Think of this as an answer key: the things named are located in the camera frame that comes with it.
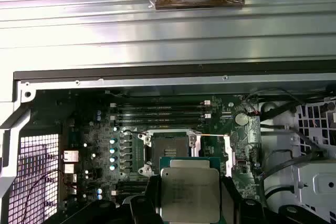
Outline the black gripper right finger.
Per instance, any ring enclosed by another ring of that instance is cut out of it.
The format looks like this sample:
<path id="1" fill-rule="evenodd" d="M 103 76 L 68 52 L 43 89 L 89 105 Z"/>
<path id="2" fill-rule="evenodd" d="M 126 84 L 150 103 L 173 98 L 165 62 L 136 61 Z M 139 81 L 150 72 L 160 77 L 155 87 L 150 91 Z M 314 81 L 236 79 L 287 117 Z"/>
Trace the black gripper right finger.
<path id="1" fill-rule="evenodd" d="M 282 205 L 273 212 L 256 200 L 244 199 L 230 177 L 222 177 L 222 214 L 226 223 L 327 223 L 311 211 L 297 205 Z"/>

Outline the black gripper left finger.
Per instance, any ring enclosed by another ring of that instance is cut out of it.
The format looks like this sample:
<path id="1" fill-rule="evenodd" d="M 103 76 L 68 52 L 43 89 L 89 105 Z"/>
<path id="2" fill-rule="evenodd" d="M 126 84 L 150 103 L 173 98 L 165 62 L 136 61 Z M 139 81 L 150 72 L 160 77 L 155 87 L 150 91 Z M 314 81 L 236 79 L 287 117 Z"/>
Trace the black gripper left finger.
<path id="1" fill-rule="evenodd" d="M 130 201 L 116 207 L 111 201 L 90 203 L 65 220 L 65 223 L 160 223 L 156 212 L 160 205 L 161 176 L 151 176 L 145 193 L 131 197 Z"/>

